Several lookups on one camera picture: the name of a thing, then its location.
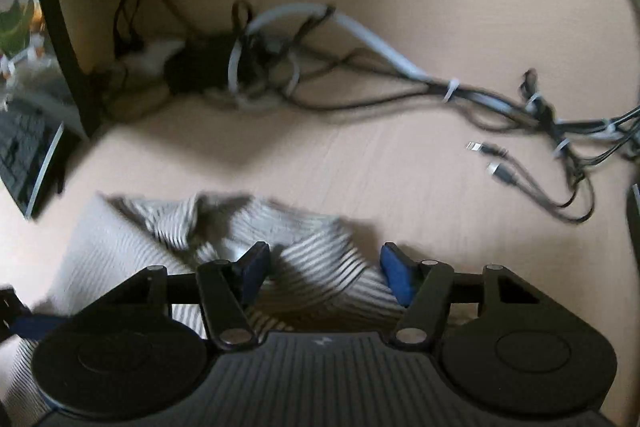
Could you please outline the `grey striped knit garment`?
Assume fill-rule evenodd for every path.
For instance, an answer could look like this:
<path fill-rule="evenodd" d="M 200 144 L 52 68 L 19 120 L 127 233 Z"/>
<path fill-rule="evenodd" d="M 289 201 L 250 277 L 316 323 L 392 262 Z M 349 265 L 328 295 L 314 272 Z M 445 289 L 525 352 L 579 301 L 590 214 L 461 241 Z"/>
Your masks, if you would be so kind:
<path fill-rule="evenodd" d="M 96 196 L 76 225 L 48 295 L 31 310 L 71 317 L 151 265 L 192 274 L 209 261 L 240 259 L 269 245 L 271 272 L 248 323 L 259 336 L 275 331 L 394 329 L 405 309 L 340 218 L 254 196 L 203 193 L 183 200 Z M 14 426 L 31 426 L 50 407 L 30 365 L 36 340 L 21 339 L 4 406 Z"/>

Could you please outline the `black keyboard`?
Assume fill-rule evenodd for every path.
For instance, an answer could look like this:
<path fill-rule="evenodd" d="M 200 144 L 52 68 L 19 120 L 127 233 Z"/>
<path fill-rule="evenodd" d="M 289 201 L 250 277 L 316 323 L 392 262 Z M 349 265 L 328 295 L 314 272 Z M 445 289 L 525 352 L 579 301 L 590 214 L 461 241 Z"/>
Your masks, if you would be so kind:
<path fill-rule="evenodd" d="M 1 181 L 26 219 L 40 213 L 54 185 L 65 126 L 18 98 L 1 109 Z"/>

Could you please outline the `potted green plant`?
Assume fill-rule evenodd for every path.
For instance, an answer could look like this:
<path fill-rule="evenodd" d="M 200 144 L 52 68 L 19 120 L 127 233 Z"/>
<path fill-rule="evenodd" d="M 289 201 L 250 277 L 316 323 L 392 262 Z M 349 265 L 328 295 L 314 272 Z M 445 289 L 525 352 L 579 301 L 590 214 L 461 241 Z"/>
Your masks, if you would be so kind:
<path fill-rule="evenodd" d="M 59 71 L 40 0 L 1 0 L 1 79 L 26 88 Z"/>

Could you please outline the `black computer monitor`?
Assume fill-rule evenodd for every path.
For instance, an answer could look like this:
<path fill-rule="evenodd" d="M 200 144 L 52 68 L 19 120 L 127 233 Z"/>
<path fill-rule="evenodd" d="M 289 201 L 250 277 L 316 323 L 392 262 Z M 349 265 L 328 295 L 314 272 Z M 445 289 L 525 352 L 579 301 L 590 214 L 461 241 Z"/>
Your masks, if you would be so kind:
<path fill-rule="evenodd" d="M 40 0 L 40 4 L 58 64 L 79 112 L 81 130 L 91 136 L 98 130 L 101 120 L 98 98 L 90 89 L 89 76 L 79 65 L 60 0 Z"/>

